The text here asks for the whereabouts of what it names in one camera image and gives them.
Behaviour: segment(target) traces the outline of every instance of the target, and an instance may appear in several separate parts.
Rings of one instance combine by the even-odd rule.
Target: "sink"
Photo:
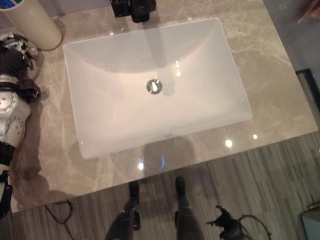
[[[218,18],[71,42],[63,52],[84,159],[252,117]]]

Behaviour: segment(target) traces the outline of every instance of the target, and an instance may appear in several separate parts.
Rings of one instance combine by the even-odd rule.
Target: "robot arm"
[[[25,134],[28,102],[40,96],[38,86],[27,78],[27,68],[33,69],[27,43],[17,34],[0,35],[0,218],[10,209],[9,165]]]

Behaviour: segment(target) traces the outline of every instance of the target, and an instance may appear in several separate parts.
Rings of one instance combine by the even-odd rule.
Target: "white cylinder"
[[[39,49],[51,50],[61,42],[61,31],[38,0],[22,0],[14,7],[0,8],[0,13],[3,13]]]

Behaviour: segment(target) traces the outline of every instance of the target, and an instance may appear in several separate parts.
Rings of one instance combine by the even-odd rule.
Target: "black object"
[[[9,166],[16,148],[6,142],[0,141],[0,164]]]
[[[3,42],[0,44],[0,73],[24,79],[29,66],[28,59],[15,48],[4,47]]]
[[[30,79],[20,80],[17,84],[0,82],[0,90],[15,92],[27,102],[35,101],[41,95],[40,88]]]
[[[129,193],[129,200],[111,224],[105,240],[132,240],[133,232],[140,229],[140,215],[136,211],[136,206],[139,204],[138,181],[129,183]]]
[[[130,15],[128,0],[110,0],[110,3],[116,18]]]
[[[204,236],[194,212],[190,209],[186,197],[185,179],[178,176],[175,179],[178,211],[175,213],[177,240],[204,240]]]
[[[54,204],[56,205],[62,205],[62,204],[68,204],[69,206],[69,214],[68,216],[66,217],[65,220],[62,220],[62,221],[59,221],[57,219],[57,217],[52,213],[52,211],[49,209],[49,207],[47,205],[44,205],[46,210],[50,213],[50,215],[52,216],[52,218],[56,221],[57,224],[61,224],[64,226],[66,232],[68,233],[69,237],[72,239],[72,240],[75,240],[74,237],[72,236],[68,226],[66,225],[67,221],[70,219],[71,215],[72,215],[72,211],[73,211],[73,207],[72,207],[72,204],[69,200],[66,200],[66,201],[60,201],[60,202],[55,202]]]
[[[156,0],[110,0],[116,18],[131,15],[135,23],[146,22],[156,10]]]
[[[13,34],[17,40],[28,41],[23,36]],[[23,43],[22,49],[28,46]],[[34,81],[27,78],[27,68],[33,69],[31,62],[32,56],[29,52],[22,54],[14,47],[6,48],[3,41],[0,41],[0,74],[14,77],[18,80],[17,84],[12,82],[0,82],[0,91],[15,92],[27,102],[39,99],[40,88]]]
[[[0,219],[2,219],[10,210],[13,188],[8,184],[8,171],[3,171],[0,176],[0,182],[4,183],[4,189],[0,201]]]
[[[223,207],[217,205],[217,209],[221,211],[221,215],[214,221],[208,221],[206,224],[209,226],[216,225],[217,227],[223,228],[223,232],[220,233],[220,239],[224,240],[251,240],[252,238],[248,235],[248,231],[241,224],[241,220],[245,218],[252,218],[258,221],[264,228],[268,239],[271,240],[271,233],[268,231],[267,227],[264,225],[262,221],[260,221],[257,217],[247,214],[243,215],[239,219],[234,219],[231,217],[230,213],[225,210]]]
[[[0,141],[0,164],[9,166],[15,149],[14,146]],[[0,182],[4,183],[3,194],[0,199],[0,219],[2,219],[10,210],[11,197],[13,194],[13,187],[8,183],[8,171],[2,172]]]

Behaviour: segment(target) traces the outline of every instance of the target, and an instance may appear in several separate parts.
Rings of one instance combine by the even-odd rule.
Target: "black shoe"
[[[186,183],[185,179],[182,176],[178,176],[175,179],[175,190],[178,198],[184,197],[186,195]]]
[[[139,198],[139,183],[132,181],[129,183],[130,198]]]

